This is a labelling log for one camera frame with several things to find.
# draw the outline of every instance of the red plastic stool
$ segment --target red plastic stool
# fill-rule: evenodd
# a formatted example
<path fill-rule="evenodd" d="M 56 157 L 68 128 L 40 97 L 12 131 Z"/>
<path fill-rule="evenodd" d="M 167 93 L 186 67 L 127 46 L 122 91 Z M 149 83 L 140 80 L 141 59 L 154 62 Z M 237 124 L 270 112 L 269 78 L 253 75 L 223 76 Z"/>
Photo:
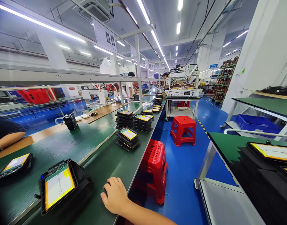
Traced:
<path fill-rule="evenodd" d="M 136 186 L 155 197 L 157 203 L 163 204 L 168 165 L 166 163 L 165 147 L 162 142 L 150 140 L 140 164 L 140 170 L 151 174 L 153 179 L 152 183 L 137 180 Z"/>
<path fill-rule="evenodd" d="M 192 142 L 195 145 L 195 132 L 196 122 L 188 116 L 180 116 L 174 117 L 169 135 L 173 136 L 175 146 L 180 147 L 183 142 Z M 183 133 L 189 133 L 191 136 L 183 137 Z"/>

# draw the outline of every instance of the overhead shelf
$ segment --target overhead shelf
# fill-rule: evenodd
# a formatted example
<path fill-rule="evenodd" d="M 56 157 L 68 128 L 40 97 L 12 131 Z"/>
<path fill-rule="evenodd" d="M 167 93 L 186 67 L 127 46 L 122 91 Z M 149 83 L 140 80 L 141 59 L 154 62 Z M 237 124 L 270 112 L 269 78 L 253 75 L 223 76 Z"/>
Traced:
<path fill-rule="evenodd" d="M 138 81 L 138 77 L 0 64 L 0 86 L 103 83 L 119 81 L 134 82 Z"/>

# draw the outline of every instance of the white pillar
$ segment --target white pillar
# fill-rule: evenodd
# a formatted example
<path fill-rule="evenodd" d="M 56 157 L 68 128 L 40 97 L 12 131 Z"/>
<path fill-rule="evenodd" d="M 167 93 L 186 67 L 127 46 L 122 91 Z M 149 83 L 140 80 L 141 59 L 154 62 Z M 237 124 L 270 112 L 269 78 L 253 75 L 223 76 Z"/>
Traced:
<path fill-rule="evenodd" d="M 36 33 L 40 43 L 43 46 L 44 52 L 49 59 L 50 65 L 56 69 L 68 70 L 69 67 L 66 63 L 66 59 L 63 55 L 61 47 L 59 46 L 61 43 L 58 41 L 55 32 L 49 31 L 48 29 L 43 30 L 39 27 Z"/>
<path fill-rule="evenodd" d="M 222 110 L 272 85 L 287 85 L 287 0 L 259 0 Z"/>

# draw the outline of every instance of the blue storage box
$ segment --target blue storage box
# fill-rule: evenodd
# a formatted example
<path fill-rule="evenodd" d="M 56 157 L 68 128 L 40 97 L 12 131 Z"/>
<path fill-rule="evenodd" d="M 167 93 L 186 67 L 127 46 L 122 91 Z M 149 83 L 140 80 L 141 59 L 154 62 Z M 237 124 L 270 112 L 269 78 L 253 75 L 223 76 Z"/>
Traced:
<path fill-rule="evenodd" d="M 273 122 L 269 121 L 264 117 L 249 116 L 238 114 L 235 122 L 242 130 L 258 131 L 266 133 L 280 133 L 281 128 L 275 125 Z M 262 135 L 268 138 L 273 138 L 274 136 Z"/>

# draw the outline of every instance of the shelving unit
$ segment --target shelving unit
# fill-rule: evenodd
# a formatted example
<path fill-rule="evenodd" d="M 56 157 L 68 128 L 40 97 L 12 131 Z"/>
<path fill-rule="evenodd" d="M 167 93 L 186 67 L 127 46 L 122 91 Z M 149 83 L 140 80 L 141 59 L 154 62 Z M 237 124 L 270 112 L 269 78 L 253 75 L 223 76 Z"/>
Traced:
<path fill-rule="evenodd" d="M 225 94 L 229 89 L 229 85 L 232 79 L 232 76 L 235 71 L 235 67 L 238 61 L 238 56 L 234 58 L 234 60 L 224 61 L 220 69 L 222 69 L 221 73 L 217 76 L 217 88 L 215 91 L 214 97 L 212 98 L 212 102 L 216 102 L 216 105 L 220 105 L 224 102 Z"/>

